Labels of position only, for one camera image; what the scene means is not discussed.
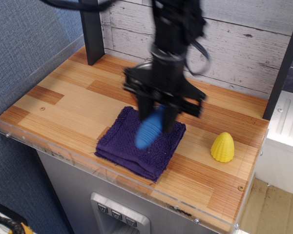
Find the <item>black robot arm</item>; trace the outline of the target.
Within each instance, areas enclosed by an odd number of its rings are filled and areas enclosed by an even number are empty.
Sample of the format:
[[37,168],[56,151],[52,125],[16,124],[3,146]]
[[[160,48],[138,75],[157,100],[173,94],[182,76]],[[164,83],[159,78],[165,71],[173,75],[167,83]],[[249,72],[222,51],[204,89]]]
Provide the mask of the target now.
[[135,94],[140,121],[149,117],[154,103],[162,104],[162,131],[168,133],[178,114],[200,115],[206,95],[185,78],[184,68],[191,44],[208,57],[196,41],[203,35],[206,21],[198,0],[154,0],[152,11],[155,23],[152,61],[126,68],[124,89]]

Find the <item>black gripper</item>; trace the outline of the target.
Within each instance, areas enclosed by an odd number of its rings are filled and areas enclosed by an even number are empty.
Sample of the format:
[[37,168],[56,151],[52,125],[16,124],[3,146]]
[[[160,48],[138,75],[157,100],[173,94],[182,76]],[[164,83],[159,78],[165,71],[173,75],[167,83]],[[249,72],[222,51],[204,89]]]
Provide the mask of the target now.
[[163,132],[169,133],[177,115],[185,112],[199,117],[206,94],[192,85],[184,76],[184,58],[153,56],[149,80],[151,91],[137,95],[139,119],[145,120],[153,111],[154,103],[165,106]]

